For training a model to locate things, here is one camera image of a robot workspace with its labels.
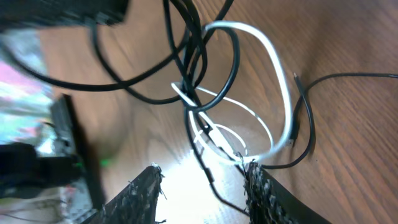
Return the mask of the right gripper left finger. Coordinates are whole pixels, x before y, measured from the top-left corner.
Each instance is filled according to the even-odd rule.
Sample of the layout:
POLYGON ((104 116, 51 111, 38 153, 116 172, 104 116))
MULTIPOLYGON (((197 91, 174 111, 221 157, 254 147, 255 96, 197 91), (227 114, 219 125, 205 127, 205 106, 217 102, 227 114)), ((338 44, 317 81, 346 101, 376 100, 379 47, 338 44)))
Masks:
POLYGON ((155 224, 162 170, 153 163, 83 224, 155 224))

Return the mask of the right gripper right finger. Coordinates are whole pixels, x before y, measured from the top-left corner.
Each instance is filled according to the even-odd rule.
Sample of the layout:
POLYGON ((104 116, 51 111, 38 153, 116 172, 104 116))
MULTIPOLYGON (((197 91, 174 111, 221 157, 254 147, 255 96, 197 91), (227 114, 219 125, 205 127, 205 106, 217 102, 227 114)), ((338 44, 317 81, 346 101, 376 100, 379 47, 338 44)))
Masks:
POLYGON ((329 221, 302 203, 259 164, 252 162, 244 184, 252 224, 326 224, 329 221))

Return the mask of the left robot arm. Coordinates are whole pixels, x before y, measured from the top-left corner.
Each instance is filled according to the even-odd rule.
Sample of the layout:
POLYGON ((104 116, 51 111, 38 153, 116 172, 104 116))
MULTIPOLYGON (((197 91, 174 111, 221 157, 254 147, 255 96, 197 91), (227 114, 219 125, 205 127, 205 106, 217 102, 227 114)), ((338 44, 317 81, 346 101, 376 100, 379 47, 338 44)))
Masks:
POLYGON ((1 0, 1 31, 124 21, 129 0, 1 0))

